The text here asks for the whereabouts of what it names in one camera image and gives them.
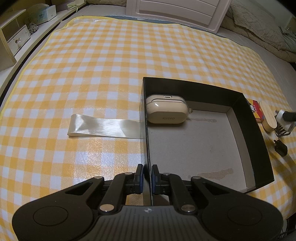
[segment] black box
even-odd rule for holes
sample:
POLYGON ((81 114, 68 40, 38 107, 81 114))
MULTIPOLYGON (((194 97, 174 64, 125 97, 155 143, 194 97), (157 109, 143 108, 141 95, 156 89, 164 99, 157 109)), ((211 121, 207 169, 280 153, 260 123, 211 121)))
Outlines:
MULTIPOLYGON (((244 193, 274 181, 262 133, 242 93, 184 80, 144 77, 140 109, 144 174, 150 187, 153 164, 160 173, 174 173, 183 180, 202 176, 244 193), (146 98, 153 94, 181 96, 194 111, 179 125, 151 124, 146 98)), ((144 204, 156 204, 147 186, 144 204)))

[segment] white shelf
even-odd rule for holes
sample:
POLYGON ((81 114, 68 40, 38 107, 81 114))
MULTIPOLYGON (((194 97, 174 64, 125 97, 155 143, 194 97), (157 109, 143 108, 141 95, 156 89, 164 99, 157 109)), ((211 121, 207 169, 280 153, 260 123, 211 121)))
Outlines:
POLYGON ((19 10, 19 11, 11 11, 3 14, 0 18, 0 27, 4 28, 7 24, 9 24, 11 21, 16 19, 19 15, 21 15, 23 12, 25 12, 26 9, 19 10))
MULTIPOLYGON (((85 3, 79 5, 78 9, 83 7, 84 5, 85 3)), ((52 30, 56 25, 58 25, 64 18, 69 16, 71 13, 76 12, 76 9, 77 8, 57 12, 56 17, 54 17, 52 20, 38 25, 39 29, 37 30, 37 32, 31 35, 31 38, 15 55, 17 63, 14 66, 0 72, 0 95, 3 93, 6 85, 8 84, 8 81, 11 79, 11 77, 13 76, 17 68, 21 65, 26 56, 29 54, 29 52, 38 44, 38 42, 44 36, 46 36, 46 34, 50 30, 52 30)))

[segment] bed sheet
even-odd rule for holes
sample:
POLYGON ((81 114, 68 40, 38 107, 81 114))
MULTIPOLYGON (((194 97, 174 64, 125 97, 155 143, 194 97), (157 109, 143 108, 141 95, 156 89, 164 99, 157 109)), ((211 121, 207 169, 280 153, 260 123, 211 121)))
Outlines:
MULTIPOLYGON (((93 176, 107 180, 143 161, 141 141, 69 137, 72 114, 139 120, 144 76, 196 81, 290 110, 257 53, 179 24, 78 17, 54 31, 21 73, 0 116, 0 239, 17 240, 11 219, 36 198, 93 176)), ((275 181, 250 195, 295 211, 296 135, 289 154, 274 151, 275 134, 260 126, 275 181)))

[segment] cream ribbon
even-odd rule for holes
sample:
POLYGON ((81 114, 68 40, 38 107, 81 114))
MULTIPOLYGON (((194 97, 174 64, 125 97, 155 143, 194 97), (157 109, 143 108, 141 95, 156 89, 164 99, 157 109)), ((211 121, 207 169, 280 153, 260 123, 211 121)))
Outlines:
POLYGON ((74 114, 71 116, 68 136, 103 136, 140 139, 140 122, 122 119, 101 119, 74 114))

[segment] light wood oval object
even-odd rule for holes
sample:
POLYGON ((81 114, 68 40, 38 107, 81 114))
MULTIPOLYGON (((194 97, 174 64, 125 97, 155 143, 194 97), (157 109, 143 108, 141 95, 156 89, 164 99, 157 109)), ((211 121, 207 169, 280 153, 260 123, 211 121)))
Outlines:
POLYGON ((260 101, 259 105, 264 115, 264 120, 262 121, 263 128, 267 132, 272 132, 277 125, 276 119, 274 118, 274 113, 264 100, 260 101))

